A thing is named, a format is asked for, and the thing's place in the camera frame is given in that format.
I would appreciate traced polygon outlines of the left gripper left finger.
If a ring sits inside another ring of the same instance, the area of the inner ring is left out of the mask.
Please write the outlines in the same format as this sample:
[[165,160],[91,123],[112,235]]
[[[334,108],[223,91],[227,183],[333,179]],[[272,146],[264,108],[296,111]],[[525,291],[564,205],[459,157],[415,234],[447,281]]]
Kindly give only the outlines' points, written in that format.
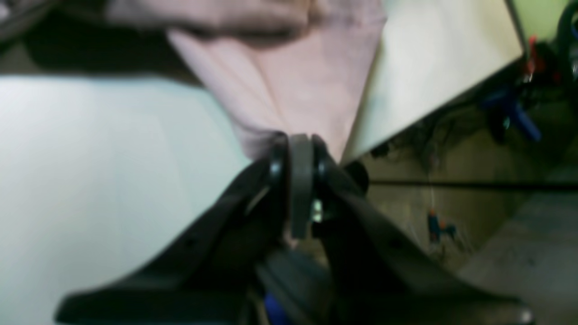
[[246,320],[256,265],[282,236],[305,238],[312,214],[312,139],[275,136],[201,216],[136,271],[66,296],[65,325],[233,325]]

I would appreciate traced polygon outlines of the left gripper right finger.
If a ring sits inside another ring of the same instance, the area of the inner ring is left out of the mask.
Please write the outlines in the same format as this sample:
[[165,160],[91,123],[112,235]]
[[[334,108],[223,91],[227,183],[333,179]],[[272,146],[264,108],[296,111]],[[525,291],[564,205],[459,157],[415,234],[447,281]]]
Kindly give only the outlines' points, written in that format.
[[326,144],[312,136],[320,239],[345,325],[532,325],[517,298],[485,292],[431,260],[365,198]]

